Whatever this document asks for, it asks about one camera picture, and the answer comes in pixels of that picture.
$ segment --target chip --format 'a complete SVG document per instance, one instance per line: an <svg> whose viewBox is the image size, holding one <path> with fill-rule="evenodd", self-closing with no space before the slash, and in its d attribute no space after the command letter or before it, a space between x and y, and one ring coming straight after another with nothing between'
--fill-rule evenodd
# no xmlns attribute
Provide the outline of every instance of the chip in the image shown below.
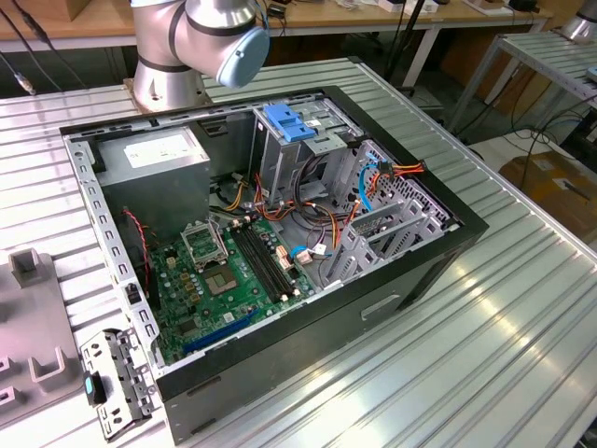
<svg viewBox="0 0 597 448"><path fill-rule="evenodd" d="M178 324L178 329L180 329L180 332L183 334L189 333L190 331L197 329L197 324L193 319L189 319L182 324Z"/></svg>
<svg viewBox="0 0 597 448"><path fill-rule="evenodd" d="M230 291L238 286L234 273L228 265L216 266L205 271L203 279L213 296Z"/></svg>

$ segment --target workbench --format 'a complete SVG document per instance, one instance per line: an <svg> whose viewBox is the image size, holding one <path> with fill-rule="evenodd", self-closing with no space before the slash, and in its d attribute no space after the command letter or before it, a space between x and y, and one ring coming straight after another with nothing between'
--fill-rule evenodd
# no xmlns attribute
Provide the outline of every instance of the workbench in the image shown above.
<svg viewBox="0 0 597 448"><path fill-rule="evenodd" d="M14 12L11 18L26 38L33 38L31 31ZM403 26L409 20L405 14ZM451 0L440 6L434 14L422 14L414 27L425 34L404 86L414 86L429 52L436 42L439 31L447 28L473 28L487 26L531 25L529 33L540 31L551 13L541 9L538 13L512 12L507 16L486 16L461 0ZM322 3L295 2L287 6L285 35L334 35L395 31L399 13L390 13L380 7L361 6L357 10L339 7L333 0ZM57 49L88 49L100 47L124 47L136 45L134 23L129 0L91 0L88 6L72 22L39 19ZM280 21L270 18L271 35L282 33ZM37 41L31 41L33 49L48 49ZM23 45L4 21L0 21L0 50L23 51Z"/></svg>
<svg viewBox="0 0 597 448"><path fill-rule="evenodd" d="M586 101L586 105L597 107L597 82L587 76L587 70L597 66L597 43L577 44L554 32L499 35L487 49L459 98L448 126L450 131L454 131L458 125L481 81L502 51L512 56L509 63L512 71L519 64L524 64L559 87L558 93L544 107L545 113L537 123L537 128L541 129L556 114L566 93ZM502 90L506 81L504 78L498 80L494 89ZM493 98L490 93L486 101L490 103Z"/></svg>
<svg viewBox="0 0 597 448"><path fill-rule="evenodd" d="M184 447L572 446L597 414L597 258L361 63L261 70L215 102L340 86L490 225L423 299ZM0 102L0 256L53 257L76 342L124 329L58 129L137 114L122 86ZM158 409L112 446L172 446ZM0 431L104 446L81 392Z"/></svg>

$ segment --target motherboard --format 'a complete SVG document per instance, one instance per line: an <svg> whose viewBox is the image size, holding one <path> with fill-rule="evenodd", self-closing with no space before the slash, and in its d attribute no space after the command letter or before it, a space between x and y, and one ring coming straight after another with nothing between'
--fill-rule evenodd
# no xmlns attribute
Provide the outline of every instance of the motherboard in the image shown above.
<svg viewBox="0 0 597 448"><path fill-rule="evenodd" d="M215 223L201 224L150 251L160 295L153 313L166 363L314 294L300 266L280 265L287 249L261 219L223 230ZM215 255L213 261L206 261L209 254Z"/></svg>

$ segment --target red cable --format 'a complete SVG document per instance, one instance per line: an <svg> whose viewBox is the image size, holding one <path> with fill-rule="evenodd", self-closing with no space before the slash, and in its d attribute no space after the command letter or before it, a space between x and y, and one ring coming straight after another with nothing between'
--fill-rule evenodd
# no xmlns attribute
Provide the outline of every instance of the red cable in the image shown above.
<svg viewBox="0 0 597 448"><path fill-rule="evenodd" d="M143 262L146 264L145 293L147 293L147 290L149 288L149 259L147 258L147 243L146 243L146 236L143 233L143 226L141 225L139 220L129 210L126 210L126 209L122 210L122 213L124 213L127 217L132 219L132 222L134 222L134 225L137 227L137 230L139 231L139 235L141 236L141 243L143 245Z"/></svg>

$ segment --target yellow cable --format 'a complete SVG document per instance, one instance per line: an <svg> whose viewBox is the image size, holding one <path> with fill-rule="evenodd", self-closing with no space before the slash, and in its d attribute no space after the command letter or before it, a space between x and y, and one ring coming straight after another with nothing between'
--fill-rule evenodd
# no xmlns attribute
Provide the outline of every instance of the yellow cable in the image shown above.
<svg viewBox="0 0 597 448"><path fill-rule="evenodd" d="M236 199L234 200L234 202L229 205L228 207L226 207L224 210L226 210L227 212L231 212L232 210L236 209L240 203L241 203L241 198L243 196L243 184L239 185L239 191L238 193L236 193Z"/></svg>

